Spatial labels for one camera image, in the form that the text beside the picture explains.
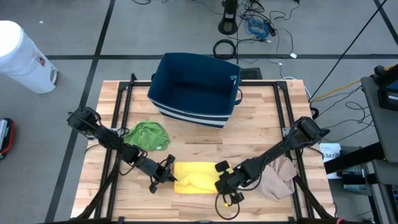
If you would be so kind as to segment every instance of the wooden tabletop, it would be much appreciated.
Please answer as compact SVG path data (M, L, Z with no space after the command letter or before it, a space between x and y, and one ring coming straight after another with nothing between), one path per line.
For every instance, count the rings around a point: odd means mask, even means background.
M287 83L294 118L311 116L303 81L289 80ZM104 81L99 96L96 110L107 127L111 126L118 85L118 81ZM156 162L172 154L176 161L227 160L234 166L246 158L262 154L282 139L271 86L242 86L243 101L235 106L232 116L223 129L207 128L162 116L147 98L148 89L146 86L133 87L127 127L133 128L140 121L152 120L166 129L170 138L168 148L165 151L148 152L148 158ZM282 91L280 96L285 123L289 124ZM117 127L121 126L125 98L126 91L121 102ZM94 144L97 142L90 141L88 147ZM96 146L86 153L71 217L79 215L97 192L105 152L103 147ZM315 151L304 150L303 161L310 190L333 215L335 208L321 155ZM125 172L129 166L122 162L121 168L122 172ZM149 177L138 169L134 169L126 176L119 176L113 220L124 216L130 221L222 221L215 212L215 195L175 194L174 184L171 182L159 184L156 193L151 194L149 185ZM307 211L301 190L299 196L303 216L306 217ZM245 200L240 203L241 212L234 221L286 221L287 217L295 216L292 197L276 202L266 199L257 189L244 192L244 197ZM219 202L224 216L232 216L236 212L236 206L227 210L223 208L222 200ZM103 216L107 204L108 194L104 197Z

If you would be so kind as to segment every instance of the yellow cloth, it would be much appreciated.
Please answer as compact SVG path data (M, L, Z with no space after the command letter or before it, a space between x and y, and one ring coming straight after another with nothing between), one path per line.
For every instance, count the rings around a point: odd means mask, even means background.
M175 162L174 193L176 194L217 194L215 182L219 173L215 162Z

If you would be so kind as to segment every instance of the green cloth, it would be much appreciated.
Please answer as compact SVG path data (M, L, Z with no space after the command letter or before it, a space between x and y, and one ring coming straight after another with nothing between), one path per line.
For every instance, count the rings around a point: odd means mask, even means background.
M124 143L139 146L148 151L163 151L170 143L166 130L155 121L143 121L126 134Z

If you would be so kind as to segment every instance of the white bucket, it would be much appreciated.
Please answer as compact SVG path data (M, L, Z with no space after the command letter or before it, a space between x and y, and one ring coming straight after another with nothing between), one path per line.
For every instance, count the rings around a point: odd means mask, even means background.
M0 74L35 93L55 88L58 70L15 22L0 21Z

